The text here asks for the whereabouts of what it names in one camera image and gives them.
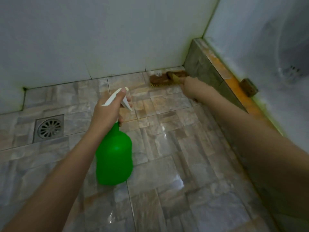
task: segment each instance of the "spray bottle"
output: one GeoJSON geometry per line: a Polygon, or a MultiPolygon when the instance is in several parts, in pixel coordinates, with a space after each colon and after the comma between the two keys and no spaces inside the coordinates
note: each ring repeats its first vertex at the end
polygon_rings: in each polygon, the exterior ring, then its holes
{"type": "MultiPolygon", "coordinates": [[[[121,88],[116,90],[102,106],[108,106],[121,88]]],[[[127,98],[121,104],[132,111],[127,98]]],[[[132,141],[128,135],[119,131],[118,121],[102,140],[95,152],[97,158],[96,175],[102,185],[117,185],[129,178],[133,170],[132,141]]]]}

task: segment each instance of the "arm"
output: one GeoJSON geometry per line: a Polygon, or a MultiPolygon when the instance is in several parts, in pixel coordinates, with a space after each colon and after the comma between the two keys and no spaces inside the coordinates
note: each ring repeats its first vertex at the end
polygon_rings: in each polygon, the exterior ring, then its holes
{"type": "Polygon", "coordinates": [[[257,167],[265,181],[281,189],[293,204],[309,207],[309,155],[277,131],[222,97],[196,78],[181,78],[187,97],[205,104],[233,135],[245,158],[257,167]]]}
{"type": "Polygon", "coordinates": [[[62,231],[94,158],[95,151],[119,116],[126,89],[106,107],[98,101],[90,127],[79,143],[54,168],[3,232],[62,231]]]}

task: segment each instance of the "tiled floor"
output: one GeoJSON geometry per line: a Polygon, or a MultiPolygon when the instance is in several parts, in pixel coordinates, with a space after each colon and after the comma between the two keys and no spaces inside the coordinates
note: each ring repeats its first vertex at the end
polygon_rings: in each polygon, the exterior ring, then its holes
{"type": "Polygon", "coordinates": [[[94,160],[64,231],[269,231],[212,115],[178,86],[151,88],[149,75],[160,72],[31,89],[24,111],[0,115],[0,229],[83,136],[100,95],[127,86],[134,110],[121,109],[121,130],[133,142],[133,173],[101,186],[94,160]],[[35,120],[60,114],[64,136],[32,144],[35,120]]]}

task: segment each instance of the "person's left hand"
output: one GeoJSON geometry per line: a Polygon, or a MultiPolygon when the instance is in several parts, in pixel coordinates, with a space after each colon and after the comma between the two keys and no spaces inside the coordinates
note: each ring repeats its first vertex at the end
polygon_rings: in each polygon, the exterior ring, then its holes
{"type": "Polygon", "coordinates": [[[120,103],[126,96],[127,90],[122,88],[119,93],[117,93],[114,101],[108,106],[102,106],[107,100],[106,97],[101,97],[98,103],[95,105],[93,116],[91,119],[90,130],[97,130],[102,132],[108,132],[116,123],[117,119],[119,121],[119,126],[123,123],[123,117],[119,114],[120,107],[123,107],[120,103]]]}

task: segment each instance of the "metal drain cover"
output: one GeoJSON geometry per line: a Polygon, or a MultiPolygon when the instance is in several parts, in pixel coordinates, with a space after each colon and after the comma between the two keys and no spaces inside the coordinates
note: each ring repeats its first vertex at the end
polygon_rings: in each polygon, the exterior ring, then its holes
{"type": "Polygon", "coordinates": [[[63,136],[63,115],[36,120],[33,142],[63,136]]]}

